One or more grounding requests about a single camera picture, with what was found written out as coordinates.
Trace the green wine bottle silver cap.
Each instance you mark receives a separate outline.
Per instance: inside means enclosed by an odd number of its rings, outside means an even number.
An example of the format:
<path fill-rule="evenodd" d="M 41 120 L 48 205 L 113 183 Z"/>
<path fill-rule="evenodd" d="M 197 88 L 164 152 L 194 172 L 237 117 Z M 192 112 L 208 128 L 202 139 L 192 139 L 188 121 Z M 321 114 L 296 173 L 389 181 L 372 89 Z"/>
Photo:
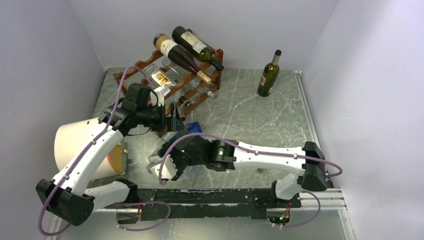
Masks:
<path fill-rule="evenodd" d="M 268 97 L 270 95 L 270 90 L 274 86 L 280 72 L 280 67 L 278 63 L 281 55 L 282 51 L 280 49 L 277 49 L 274 53 L 272 61 L 264 67 L 257 88 L 257 93 L 259 96 Z"/>

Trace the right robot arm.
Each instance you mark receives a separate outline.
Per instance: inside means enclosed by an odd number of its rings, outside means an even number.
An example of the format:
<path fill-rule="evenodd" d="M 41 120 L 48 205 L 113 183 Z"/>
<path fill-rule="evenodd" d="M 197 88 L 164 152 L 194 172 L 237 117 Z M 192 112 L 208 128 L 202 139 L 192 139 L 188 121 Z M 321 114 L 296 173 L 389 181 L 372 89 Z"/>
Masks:
<path fill-rule="evenodd" d="M 301 147 L 266 147 L 227 140 L 208 133 L 183 133 L 149 156 L 147 171 L 158 180 L 176 181 L 186 167 L 204 165 L 216 172 L 240 168 L 283 170 L 270 202 L 282 207 L 301 191 L 327 190 L 325 157 L 315 142 Z"/>

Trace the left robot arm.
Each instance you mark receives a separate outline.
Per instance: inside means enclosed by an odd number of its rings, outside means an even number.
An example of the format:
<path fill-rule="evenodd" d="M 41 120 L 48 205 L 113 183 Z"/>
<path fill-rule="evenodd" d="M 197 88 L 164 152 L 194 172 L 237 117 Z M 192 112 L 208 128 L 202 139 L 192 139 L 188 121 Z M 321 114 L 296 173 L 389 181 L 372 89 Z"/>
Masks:
<path fill-rule="evenodd" d="M 36 192 L 43 204 L 38 222 L 45 212 L 67 221 L 70 225 L 84 223 L 94 210 L 121 203 L 126 208 L 139 201 L 138 187 L 126 179 L 87 189 L 92 176 L 129 131 L 139 125 L 153 132 L 178 132 L 185 129 L 176 103 L 166 113 L 163 99 L 149 86 L 129 85 L 127 94 L 108 107 L 94 125 L 90 139 L 71 161 L 51 180 L 41 179 Z"/>

